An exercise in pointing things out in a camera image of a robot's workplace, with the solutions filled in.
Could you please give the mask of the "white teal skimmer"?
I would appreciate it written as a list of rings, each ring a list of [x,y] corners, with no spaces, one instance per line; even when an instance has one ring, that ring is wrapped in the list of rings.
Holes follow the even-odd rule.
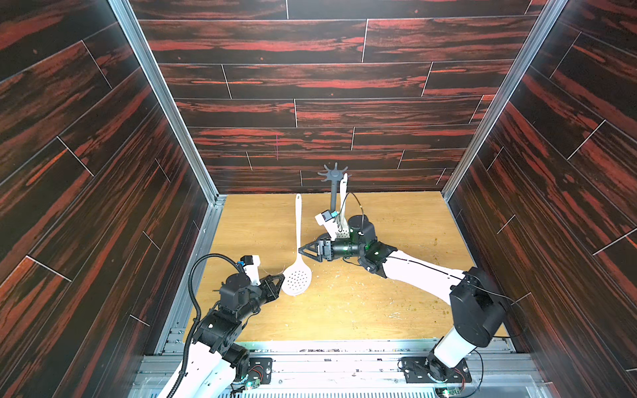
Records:
[[[343,179],[339,183],[339,212],[336,218],[337,223],[337,237],[347,238],[349,237],[348,222],[346,219],[346,195],[348,194],[348,174],[343,174]]]
[[[290,296],[303,294],[312,281],[312,270],[305,264],[304,257],[299,252],[301,248],[301,219],[302,219],[302,197],[297,194],[295,197],[295,237],[296,237],[296,258],[294,263],[284,271],[284,283],[282,290]]]

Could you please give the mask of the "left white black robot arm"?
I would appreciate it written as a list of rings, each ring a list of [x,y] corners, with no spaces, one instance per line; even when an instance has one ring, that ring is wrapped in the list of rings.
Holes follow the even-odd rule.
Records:
[[[247,319],[279,298],[285,277],[269,275],[253,285],[247,275],[227,278],[217,308],[187,335],[182,361],[159,393],[161,397],[218,397],[249,374],[249,353],[236,344]]]

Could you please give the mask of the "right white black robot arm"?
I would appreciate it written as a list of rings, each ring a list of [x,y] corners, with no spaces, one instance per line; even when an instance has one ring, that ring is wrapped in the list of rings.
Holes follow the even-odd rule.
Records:
[[[300,246],[300,255],[317,262],[355,258],[367,272],[414,286],[451,307],[453,327],[424,363],[432,381],[449,381],[466,356],[489,346],[511,310],[510,300],[498,292],[483,270],[455,270],[408,255],[378,240],[366,216],[351,217],[346,232],[338,230],[333,218],[325,221],[319,215],[318,223],[327,232]]]

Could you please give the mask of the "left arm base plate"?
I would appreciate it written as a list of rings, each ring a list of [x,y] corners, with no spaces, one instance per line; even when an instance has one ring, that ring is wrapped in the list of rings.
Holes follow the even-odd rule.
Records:
[[[239,361],[235,384],[248,384],[256,387],[270,385],[273,373],[273,359],[268,357],[249,357]]]

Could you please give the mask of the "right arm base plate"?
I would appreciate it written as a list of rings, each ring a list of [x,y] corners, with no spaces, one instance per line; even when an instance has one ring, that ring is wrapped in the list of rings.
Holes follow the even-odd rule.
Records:
[[[468,384],[472,381],[465,359],[456,366],[447,367],[433,357],[403,357],[398,360],[397,365],[408,384]]]

